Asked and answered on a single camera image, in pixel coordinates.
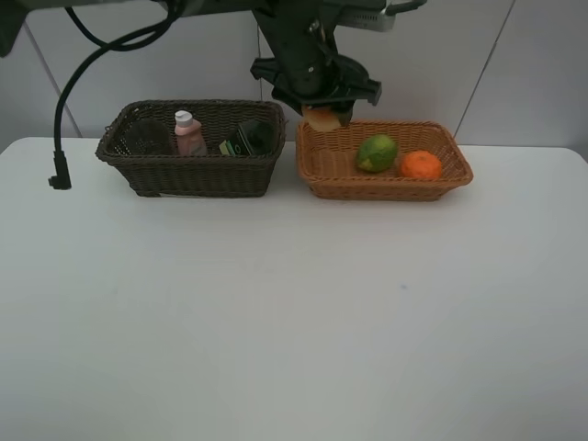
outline white wall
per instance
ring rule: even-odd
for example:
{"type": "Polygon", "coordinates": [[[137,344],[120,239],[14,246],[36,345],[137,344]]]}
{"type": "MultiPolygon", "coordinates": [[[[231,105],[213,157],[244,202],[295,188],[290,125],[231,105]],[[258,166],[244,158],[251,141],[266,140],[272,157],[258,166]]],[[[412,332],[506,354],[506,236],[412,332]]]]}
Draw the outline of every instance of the white wall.
{"type": "Polygon", "coordinates": [[[458,133],[588,158],[588,2],[517,0],[458,133]]]}
{"type": "MultiPolygon", "coordinates": [[[[0,60],[0,152],[20,138],[51,136],[57,97],[32,41],[21,32],[12,53],[0,60]]],[[[67,115],[62,130],[76,136],[67,115]]]]}
{"type": "MultiPolygon", "coordinates": [[[[512,0],[431,0],[400,15],[390,33],[339,28],[339,51],[362,62],[383,83],[377,107],[357,103],[355,115],[432,119],[450,130],[459,121],[506,18],[512,0]]],[[[262,41],[263,56],[271,56],[262,41]]],[[[264,85],[271,98],[271,86],[264,85]]],[[[286,109],[293,139],[298,115],[286,109]]]]}
{"type": "MultiPolygon", "coordinates": [[[[516,0],[483,72],[512,1],[432,0],[400,16],[390,34],[339,29],[341,52],[384,84],[379,105],[360,103],[356,115],[434,119],[450,130],[464,117],[461,143],[568,146],[588,157],[588,3],[516,0]]],[[[81,7],[78,13],[104,40],[164,16],[151,2],[81,7]]],[[[21,33],[13,53],[0,60],[0,151],[17,138],[51,136],[57,92],[50,78],[63,88],[94,49],[62,10],[35,12],[28,24],[34,39],[21,33]]],[[[99,137],[134,100],[259,99],[260,84],[249,74],[258,51],[248,13],[179,20],[151,47],[110,53],[90,67],[69,100],[74,122],[83,136],[99,137]]],[[[270,55],[263,39],[261,51],[270,55]]],[[[263,97],[270,97],[269,85],[263,97]]],[[[294,121],[292,138],[298,117],[289,109],[287,115],[294,121]]],[[[64,135],[75,136],[67,115],[64,135]]]]}

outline black plug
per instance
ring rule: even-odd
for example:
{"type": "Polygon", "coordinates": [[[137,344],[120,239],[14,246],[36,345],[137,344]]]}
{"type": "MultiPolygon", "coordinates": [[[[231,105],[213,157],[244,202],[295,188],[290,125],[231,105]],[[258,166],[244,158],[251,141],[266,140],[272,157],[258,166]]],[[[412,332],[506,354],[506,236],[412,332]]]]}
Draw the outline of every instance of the black plug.
{"type": "Polygon", "coordinates": [[[69,190],[72,188],[72,180],[65,153],[63,151],[53,152],[53,162],[57,175],[49,178],[49,185],[55,190],[69,190]]]}

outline light brown wicker basket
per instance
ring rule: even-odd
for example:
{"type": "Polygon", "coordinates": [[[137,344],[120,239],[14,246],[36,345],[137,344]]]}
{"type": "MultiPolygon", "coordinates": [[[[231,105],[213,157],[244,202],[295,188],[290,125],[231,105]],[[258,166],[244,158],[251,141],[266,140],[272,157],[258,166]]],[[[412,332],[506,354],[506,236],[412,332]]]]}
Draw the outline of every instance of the light brown wicker basket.
{"type": "Polygon", "coordinates": [[[372,200],[437,200],[473,179],[468,162],[449,132],[434,122],[357,120],[345,129],[318,132],[300,123],[297,139],[300,177],[319,198],[372,200]],[[370,136],[386,134],[399,146],[397,164],[370,174],[356,168],[356,153],[370,136]],[[403,154],[426,150],[443,163],[443,177],[435,180],[398,177],[403,154]]]}

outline bottle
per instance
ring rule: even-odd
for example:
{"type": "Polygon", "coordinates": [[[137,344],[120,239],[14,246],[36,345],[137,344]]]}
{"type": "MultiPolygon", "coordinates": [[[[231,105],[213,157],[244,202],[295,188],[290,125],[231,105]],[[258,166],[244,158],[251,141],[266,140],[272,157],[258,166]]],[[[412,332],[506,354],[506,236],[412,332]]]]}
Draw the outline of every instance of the bottle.
{"type": "Polygon", "coordinates": [[[204,156],[208,153],[202,136],[202,124],[190,112],[180,110],[175,113],[175,135],[177,151],[181,156],[204,156]]]}

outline dark brown wicker basket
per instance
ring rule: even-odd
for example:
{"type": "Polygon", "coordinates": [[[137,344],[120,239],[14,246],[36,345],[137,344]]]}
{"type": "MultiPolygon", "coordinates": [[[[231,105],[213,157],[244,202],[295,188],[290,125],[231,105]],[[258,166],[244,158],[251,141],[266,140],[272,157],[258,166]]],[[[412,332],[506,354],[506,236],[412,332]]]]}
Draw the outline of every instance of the dark brown wicker basket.
{"type": "MultiPolygon", "coordinates": [[[[139,196],[164,195],[208,198],[263,196],[285,141],[284,113],[274,103],[255,101],[142,101],[126,106],[98,144],[96,156],[116,167],[139,196]],[[175,144],[177,110],[187,110],[202,123],[207,156],[145,154],[140,142],[128,142],[133,123],[161,121],[175,144]],[[272,153],[264,156],[221,155],[219,144],[237,125],[248,119],[268,122],[276,128],[272,153]]],[[[155,148],[165,151],[167,146],[155,148]]]]}

